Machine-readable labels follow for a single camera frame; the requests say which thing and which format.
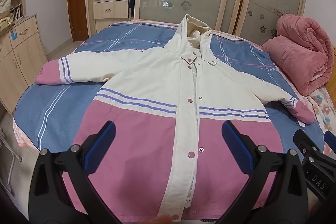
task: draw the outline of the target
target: jacket zipper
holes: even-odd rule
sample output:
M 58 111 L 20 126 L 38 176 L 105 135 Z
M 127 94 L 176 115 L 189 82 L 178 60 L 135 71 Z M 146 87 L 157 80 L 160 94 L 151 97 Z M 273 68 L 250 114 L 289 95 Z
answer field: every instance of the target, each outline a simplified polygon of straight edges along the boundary
M 197 91 L 196 91 L 196 81 L 197 81 L 197 68 L 194 63 L 194 68 L 193 68 L 193 80 L 194 80 L 194 102 L 195 102 L 195 107 L 196 107 L 196 125 L 197 125 L 197 130 L 198 130 L 198 106 L 197 106 Z M 195 183 L 195 177 L 196 173 L 193 177 L 193 180 L 191 182 L 189 194 L 187 196 L 187 200 L 185 201 L 185 208 L 190 207 L 191 205 L 191 199 L 193 198 L 194 195 L 194 183 Z

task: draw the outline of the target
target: pink button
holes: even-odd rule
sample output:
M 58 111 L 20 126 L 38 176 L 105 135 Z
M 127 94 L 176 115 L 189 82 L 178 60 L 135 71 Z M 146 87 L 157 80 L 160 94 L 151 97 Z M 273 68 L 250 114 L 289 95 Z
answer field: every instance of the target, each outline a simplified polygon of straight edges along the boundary
M 194 152 L 189 152 L 188 157 L 192 159 L 193 157 L 195 157 L 195 153 Z

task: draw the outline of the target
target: blue sticker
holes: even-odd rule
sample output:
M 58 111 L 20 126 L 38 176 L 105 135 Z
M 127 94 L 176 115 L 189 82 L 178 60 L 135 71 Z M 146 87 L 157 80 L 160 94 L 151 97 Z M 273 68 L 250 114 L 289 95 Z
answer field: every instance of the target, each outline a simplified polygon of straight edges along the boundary
M 15 39 L 17 39 L 17 34 L 16 34 L 16 30 L 11 31 L 10 35 L 12 36 L 12 40 L 14 41 Z

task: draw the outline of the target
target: jacket collar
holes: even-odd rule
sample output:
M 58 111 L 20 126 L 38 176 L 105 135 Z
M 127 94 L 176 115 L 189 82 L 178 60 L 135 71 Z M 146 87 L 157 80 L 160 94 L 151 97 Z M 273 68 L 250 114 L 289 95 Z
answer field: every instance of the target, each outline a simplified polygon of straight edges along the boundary
M 210 50 L 211 38 L 212 29 L 207 24 L 185 15 L 174 36 L 164 48 L 174 52 L 189 64 L 196 58 L 194 48 L 199 48 L 202 59 L 215 65 L 219 59 L 214 57 Z

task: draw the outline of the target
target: pink and white jacket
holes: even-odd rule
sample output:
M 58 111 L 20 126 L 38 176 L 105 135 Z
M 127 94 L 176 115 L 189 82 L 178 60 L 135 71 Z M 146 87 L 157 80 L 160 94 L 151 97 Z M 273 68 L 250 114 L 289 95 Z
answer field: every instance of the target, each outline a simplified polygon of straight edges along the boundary
M 163 213 L 175 221 L 220 217 L 248 179 L 222 138 L 225 120 L 275 152 L 283 152 L 282 144 L 263 104 L 279 100 L 302 122 L 313 121 L 307 107 L 284 90 L 216 58 L 211 37 L 208 25 L 186 15 L 164 48 L 70 54 L 46 63 L 36 77 L 45 85 L 105 82 L 74 143 L 82 144 L 107 120 L 115 123 L 114 142 L 89 178 L 123 222 Z M 83 211 L 66 175 L 65 181 Z

